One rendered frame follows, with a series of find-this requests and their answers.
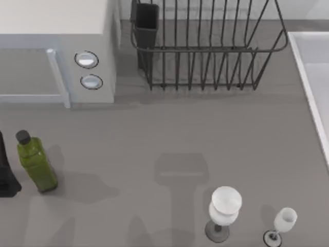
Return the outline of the round microwave knob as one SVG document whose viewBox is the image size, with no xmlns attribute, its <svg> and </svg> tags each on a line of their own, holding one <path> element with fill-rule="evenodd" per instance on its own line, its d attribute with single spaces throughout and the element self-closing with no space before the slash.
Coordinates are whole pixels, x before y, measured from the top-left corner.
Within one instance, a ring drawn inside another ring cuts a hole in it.
<svg viewBox="0 0 329 247">
<path fill-rule="evenodd" d="M 99 64 L 99 58 L 91 51 L 77 52 L 74 61 L 78 66 L 85 69 L 92 69 Z"/>
<path fill-rule="evenodd" d="M 103 86 L 103 80 L 94 74 L 82 76 L 80 84 L 87 90 L 98 90 Z"/>
</svg>

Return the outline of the pale microwave oven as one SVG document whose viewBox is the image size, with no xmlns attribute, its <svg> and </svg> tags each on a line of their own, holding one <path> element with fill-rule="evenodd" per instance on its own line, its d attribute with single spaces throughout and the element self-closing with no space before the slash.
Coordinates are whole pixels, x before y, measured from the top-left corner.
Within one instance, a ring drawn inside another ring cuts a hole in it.
<svg viewBox="0 0 329 247">
<path fill-rule="evenodd" d="M 0 0 L 0 48 L 55 49 L 71 106 L 114 102 L 120 36 L 118 0 Z M 96 54 L 99 64 L 92 69 L 78 66 L 74 56 L 81 51 Z M 89 74 L 103 80 L 100 89 L 80 84 Z"/>
</svg>

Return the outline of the black cutlery holder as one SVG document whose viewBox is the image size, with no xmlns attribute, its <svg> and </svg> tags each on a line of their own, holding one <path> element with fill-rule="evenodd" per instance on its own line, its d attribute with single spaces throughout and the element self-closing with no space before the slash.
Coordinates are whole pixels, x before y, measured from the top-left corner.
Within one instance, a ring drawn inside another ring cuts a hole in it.
<svg viewBox="0 0 329 247">
<path fill-rule="evenodd" d="M 159 6 L 153 3 L 141 3 L 132 0 L 131 23 L 136 41 L 138 68 L 146 72 L 152 59 L 159 21 Z"/>
</svg>

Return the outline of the large white wine glass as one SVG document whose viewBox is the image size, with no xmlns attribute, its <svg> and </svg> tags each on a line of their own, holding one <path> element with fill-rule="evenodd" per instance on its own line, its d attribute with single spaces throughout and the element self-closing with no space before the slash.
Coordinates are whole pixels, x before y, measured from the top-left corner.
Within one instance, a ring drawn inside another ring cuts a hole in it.
<svg viewBox="0 0 329 247">
<path fill-rule="evenodd" d="M 211 195 L 208 207 L 210 220 L 205 234 L 214 243 L 223 243 L 230 235 L 230 225 L 239 216 L 242 207 L 241 194 L 231 186 L 218 187 Z"/>
</svg>

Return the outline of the green bottle with black cap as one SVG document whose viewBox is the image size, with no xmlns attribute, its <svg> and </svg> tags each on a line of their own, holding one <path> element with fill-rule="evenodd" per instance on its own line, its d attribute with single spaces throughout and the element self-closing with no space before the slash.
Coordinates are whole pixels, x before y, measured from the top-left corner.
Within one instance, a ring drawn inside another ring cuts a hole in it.
<svg viewBox="0 0 329 247">
<path fill-rule="evenodd" d="M 41 139 L 26 130 L 15 135 L 19 160 L 40 193 L 55 190 L 58 186 L 56 173 L 43 147 Z"/>
</svg>

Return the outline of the microwave door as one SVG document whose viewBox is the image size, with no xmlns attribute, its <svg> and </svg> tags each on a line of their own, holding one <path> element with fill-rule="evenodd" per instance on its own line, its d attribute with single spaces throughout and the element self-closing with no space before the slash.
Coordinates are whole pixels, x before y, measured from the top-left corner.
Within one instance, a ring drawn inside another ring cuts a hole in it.
<svg viewBox="0 0 329 247">
<path fill-rule="evenodd" d="M 59 53 L 53 48 L 0 48 L 0 104 L 71 107 Z"/>
</svg>

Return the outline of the small white wine glass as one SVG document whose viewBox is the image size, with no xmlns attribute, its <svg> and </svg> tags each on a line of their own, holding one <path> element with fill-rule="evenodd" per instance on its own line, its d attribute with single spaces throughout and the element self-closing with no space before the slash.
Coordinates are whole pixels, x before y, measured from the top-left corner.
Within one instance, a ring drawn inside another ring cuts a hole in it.
<svg viewBox="0 0 329 247">
<path fill-rule="evenodd" d="M 282 208 L 276 215 L 273 230 L 263 234 L 263 242 L 267 247 L 281 247 L 283 243 L 282 233 L 289 232 L 296 224 L 298 215 L 293 208 Z"/>
</svg>

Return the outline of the white sink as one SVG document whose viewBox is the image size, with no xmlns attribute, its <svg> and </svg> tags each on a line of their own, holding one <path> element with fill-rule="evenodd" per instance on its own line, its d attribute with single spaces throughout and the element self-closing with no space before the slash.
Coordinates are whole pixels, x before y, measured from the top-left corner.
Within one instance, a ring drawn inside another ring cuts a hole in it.
<svg viewBox="0 0 329 247">
<path fill-rule="evenodd" d="M 329 31 L 294 31 L 288 37 L 329 170 Z"/>
</svg>

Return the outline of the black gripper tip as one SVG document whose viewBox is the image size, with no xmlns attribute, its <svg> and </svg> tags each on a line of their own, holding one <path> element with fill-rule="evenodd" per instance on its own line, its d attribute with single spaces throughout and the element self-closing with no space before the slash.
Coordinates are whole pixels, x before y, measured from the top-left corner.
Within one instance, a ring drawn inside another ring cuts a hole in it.
<svg viewBox="0 0 329 247">
<path fill-rule="evenodd" d="M 13 198 L 22 190 L 7 158 L 3 134 L 0 131 L 0 198 Z"/>
</svg>

